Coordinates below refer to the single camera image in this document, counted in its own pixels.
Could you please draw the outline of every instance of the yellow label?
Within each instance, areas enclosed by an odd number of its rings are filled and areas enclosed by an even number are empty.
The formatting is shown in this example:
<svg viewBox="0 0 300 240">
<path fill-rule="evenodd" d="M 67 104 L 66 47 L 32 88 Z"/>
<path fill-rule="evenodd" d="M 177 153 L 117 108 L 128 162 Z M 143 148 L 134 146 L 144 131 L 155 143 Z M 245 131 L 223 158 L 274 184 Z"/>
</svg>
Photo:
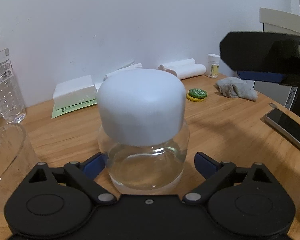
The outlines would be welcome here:
<svg viewBox="0 0 300 240">
<path fill-rule="evenodd" d="M 219 65 L 211 64 L 210 76 L 216 76 L 219 73 Z"/>
</svg>

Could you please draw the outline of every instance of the barcode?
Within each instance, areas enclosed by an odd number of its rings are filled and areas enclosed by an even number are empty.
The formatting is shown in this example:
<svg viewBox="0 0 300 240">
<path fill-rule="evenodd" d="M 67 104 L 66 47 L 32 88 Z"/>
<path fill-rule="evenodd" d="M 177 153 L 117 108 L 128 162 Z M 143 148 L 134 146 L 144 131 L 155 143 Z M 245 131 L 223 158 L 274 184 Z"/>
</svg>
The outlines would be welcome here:
<svg viewBox="0 0 300 240">
<path fill-rule="evenodd" d="M 7 72 L 5 72 L 1 75 L 2 81 L 5 81 L 9 77 L 11 77 L 11 70 L 8 70 Z"/>
</svg>

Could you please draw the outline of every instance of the bottle label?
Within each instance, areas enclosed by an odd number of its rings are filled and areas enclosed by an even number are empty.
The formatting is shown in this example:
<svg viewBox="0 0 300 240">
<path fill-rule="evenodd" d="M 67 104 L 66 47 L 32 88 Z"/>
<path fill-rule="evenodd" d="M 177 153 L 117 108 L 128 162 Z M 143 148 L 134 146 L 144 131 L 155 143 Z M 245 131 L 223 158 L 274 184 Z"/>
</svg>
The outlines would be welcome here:
<svg viewBox="0 0 300 240">
<path fill-rule="evenodd" d="M 0 84 L 13 76 L 12 66 L 9 59 L 0 63 Z"/>
<path fill-rule="evenodd" d="M 219 65 L 211 64 L 210 76 L 217 76 L 219 73 Z"/>
</svg>

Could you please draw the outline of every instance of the white pill bottle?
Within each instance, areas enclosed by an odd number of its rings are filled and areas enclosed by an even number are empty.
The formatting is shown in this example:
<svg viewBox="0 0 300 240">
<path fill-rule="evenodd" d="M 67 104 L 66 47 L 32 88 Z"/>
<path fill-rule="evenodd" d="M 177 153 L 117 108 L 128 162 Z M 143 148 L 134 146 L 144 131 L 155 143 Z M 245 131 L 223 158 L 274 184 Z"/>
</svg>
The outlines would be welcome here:
<svg viewBox="0 0 300 240">
<path fill-rule="evenodd" d="M 220 56 L 216 54 L 208 54 L 208 64 L 206 76 L 211 78 L 218 77 Z"/>
</svg>

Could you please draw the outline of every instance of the black robotic gripper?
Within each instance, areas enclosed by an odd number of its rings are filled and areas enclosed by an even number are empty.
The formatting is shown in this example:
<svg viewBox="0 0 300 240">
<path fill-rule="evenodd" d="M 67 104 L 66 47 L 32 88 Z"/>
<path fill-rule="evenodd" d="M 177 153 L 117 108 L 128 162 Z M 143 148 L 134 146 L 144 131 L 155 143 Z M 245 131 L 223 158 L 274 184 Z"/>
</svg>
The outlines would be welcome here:
<svg viewBox="0 0 300 240">
<path fill-rule="evenodd" d="M 289 239 L 295 206 L 265 165 L 238 168 L 201 152 L 194 164 L 206 180 L 182 200 L 177 195 L 117 200 L 93 181 L 104 169 L 100 153 L 62 168 L 38 163 L 5 205 L 9 239 Z"/>
</svg>

